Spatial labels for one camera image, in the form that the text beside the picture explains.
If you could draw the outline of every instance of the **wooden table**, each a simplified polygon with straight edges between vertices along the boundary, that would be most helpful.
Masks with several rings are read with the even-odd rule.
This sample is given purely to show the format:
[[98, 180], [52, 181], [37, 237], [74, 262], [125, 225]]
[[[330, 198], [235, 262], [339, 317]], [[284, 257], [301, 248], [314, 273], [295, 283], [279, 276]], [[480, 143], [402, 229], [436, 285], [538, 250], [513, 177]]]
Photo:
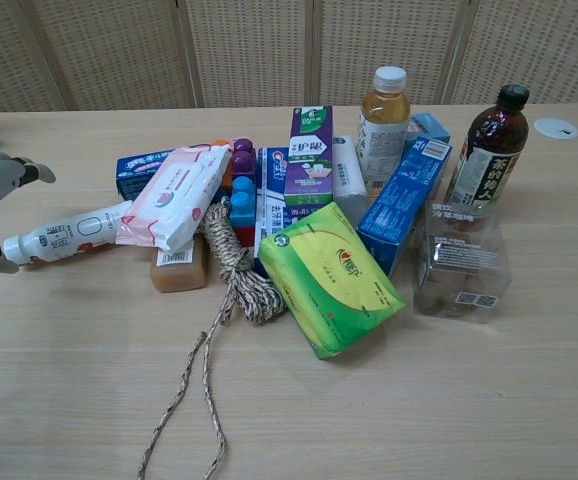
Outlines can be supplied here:
[[[482, 107], [417, 110], [436, 114], [459, 147]], [[338, 133], [355, 134], [357, 108], [335, 115]], [[529, 106], [526, 115], [578, 126], [578, 105]], [[285, 145], [290, 116], [0, 114], [0, 149], [58, 177], [0, 203], [0, 239], [118, 202], [121, 156], [215, 137]], [[260, 328], [237, 314], [222, 328], [212, 367], [229, 450], [218, 478], [578, 479], [578, 138], [532, 128], [499, 210], [513, 281], [488, 325], [409, 309], [326, 362], [288, 314]], [[213, 273], [203, 290], [160, 294], [149, 257], [123, 247], [0, 275], [0, 479], [135, 476], [225, 291]], [[411, 273], [405, 264], [396, 278], [408, 298]], [[213, 458], [200, 372], [147, 478], [202, 478]]]

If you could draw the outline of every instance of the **white squeeze bottle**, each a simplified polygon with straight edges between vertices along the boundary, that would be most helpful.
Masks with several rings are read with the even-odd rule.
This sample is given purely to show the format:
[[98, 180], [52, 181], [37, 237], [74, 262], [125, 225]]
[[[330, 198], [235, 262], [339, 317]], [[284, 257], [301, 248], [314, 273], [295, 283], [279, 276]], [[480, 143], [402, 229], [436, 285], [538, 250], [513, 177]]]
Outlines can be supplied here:
[[26, 235], [5, 240], [3, 252], [12, 262], [25, 265], [36, 260], [53, 262], [116, 242], [120, 217], [131, 200], [107, 208], [65, 218], [35, 228]]
[[356, 153], [371, 199], [400, 163], [411, 110], [404, 94], [406, 83], [404, 69], [380, 67], [373, 77], [374, 90], [362, 99]]

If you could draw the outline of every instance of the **blue toothpaste box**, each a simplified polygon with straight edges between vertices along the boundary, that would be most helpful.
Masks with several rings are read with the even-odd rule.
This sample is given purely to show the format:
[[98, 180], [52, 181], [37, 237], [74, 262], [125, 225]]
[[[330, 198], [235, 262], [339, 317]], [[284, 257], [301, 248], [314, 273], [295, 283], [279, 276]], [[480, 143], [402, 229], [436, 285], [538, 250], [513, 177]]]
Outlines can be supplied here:
[[258, 260], [260, 242], [267, 235], [290, 225], [292, 220], [285, 205], [285, 176], [289, 147], [266, 147], [258, 149], [256, 170], [256, 233], [253, 247], [254, 269], [267, 277]]
[[409, 117], [409, 126], [407, 127], [407, 137], [403, 154], [407, 152], [416, 141], [416, 138], [424, 137], [430, 140], [449, 143], [451, 135], [445, 130], [445, 127], [431, 113], [412, 113]]
[[398, 265], [418, 211], [450, 152], [450, 145], [418, 137], [360, 220], [358, 234], [387, 275]]
[[135, 200], [171, 152], [173, 149], [118, 159], [116, 186], [122, 198]]

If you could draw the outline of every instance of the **rope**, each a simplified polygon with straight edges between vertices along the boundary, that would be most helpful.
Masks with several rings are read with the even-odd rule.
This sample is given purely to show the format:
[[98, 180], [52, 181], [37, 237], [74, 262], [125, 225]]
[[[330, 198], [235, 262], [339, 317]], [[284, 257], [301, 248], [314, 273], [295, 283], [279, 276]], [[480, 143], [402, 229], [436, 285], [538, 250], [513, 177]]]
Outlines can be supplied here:
[[211, 342], [213, 341], [216, 329], [218, 325], [225, 325], [229, 322], [231, 312], [236, 303], [244, 312], [245, 318], [255, 325], [262, 325], [284, 311], [282, 297], [271, 281], [262, 278], [252, 271], [252, 262], [249, 257], [247, 257], [248, 250], [242, 248], [238, 237], [236, 237], [229, 223], [229, 208], [230, 203], [226, 197], [223, 198], [220, 203], [210, 205], [201, 225], [201, 227], [204, 228], [204, 234], [209, 248], [218, 261], [220, 278], [227, 282], [227, 293], [225, 294], [220, 310], [218, 310], [218, 314], [209, 328], [209, 332], [201, 332], [198, 340], [196, 340], [194, 344], [193, 350], [189, 353], [187, 366], [181, 376], [180, 388], [162, 414], [160, 422], [153, 431], [151, 441], [142, 456], [142, 461], [138, 468], [138, 480], [144, 480], [147, 465], [156, 447], [158, 438], [164, 430], [167, 421], [171, 418], [185, 396], [194, 358], [203, 343], [205, 344], [205, 352], [202, 384], [205, 390], [205, 401], [209, 408], [209, 415], [211, 416], [216, 437], [218, 438], [218, 450], [213, 462], [211, 462], [211, 465], [205, 473], [204, 480], [208, 480], [213, 476], [225, 456], [227, 447], [227, 439], [220, 424], [220, 418], [218, 417], [218, 411], [216, 410], [209, 381], [209, 355], [211, 353]]

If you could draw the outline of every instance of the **orange soap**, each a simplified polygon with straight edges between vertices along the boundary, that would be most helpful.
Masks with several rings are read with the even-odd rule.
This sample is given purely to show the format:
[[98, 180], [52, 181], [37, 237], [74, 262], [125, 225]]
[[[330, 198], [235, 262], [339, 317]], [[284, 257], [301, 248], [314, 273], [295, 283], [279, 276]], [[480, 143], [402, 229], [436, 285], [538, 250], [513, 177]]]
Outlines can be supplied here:
[[151, 259], [151, 281], [163, 293], [202, 288], [206, 282], [205, 239], [194, 235], [193, 247], [164, 254], [155, 248]]

